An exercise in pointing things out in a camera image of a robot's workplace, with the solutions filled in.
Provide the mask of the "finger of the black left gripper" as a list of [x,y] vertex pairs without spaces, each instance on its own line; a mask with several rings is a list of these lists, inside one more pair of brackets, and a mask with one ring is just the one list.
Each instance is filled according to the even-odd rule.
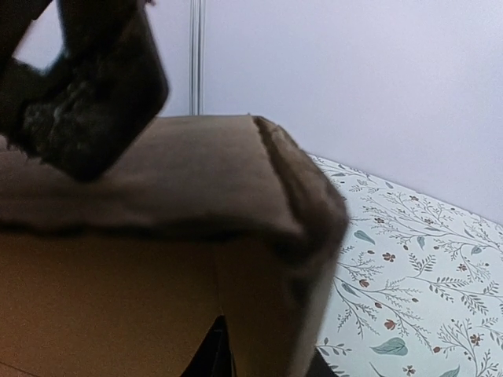
[[143,1],[59,1],[57,59],[44,69],[16,59],[47,7],[1,4],[1,134],[27,156],[93,181],[162,109],[167,77]]

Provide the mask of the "brown cardboard box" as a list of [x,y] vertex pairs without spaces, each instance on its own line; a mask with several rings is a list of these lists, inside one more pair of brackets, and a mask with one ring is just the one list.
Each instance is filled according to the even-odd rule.
[[1,373],[185,376],[219,316],[235,376],[304,376],[349,216],[252,115],[156,119],[79,184],[1,147]]

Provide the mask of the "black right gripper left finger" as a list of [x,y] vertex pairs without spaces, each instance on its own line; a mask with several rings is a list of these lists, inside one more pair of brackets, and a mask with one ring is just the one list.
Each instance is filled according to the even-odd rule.
[[224,316],[219,316],[185,369],[185,377],[232,377],[236,375],[229,333]]

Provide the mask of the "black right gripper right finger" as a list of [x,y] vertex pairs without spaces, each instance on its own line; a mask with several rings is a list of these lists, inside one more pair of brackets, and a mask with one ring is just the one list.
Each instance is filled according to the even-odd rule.
[[337,377],[337,374],[330,368],[324,357],[318,351],[315,351],[305,376]]

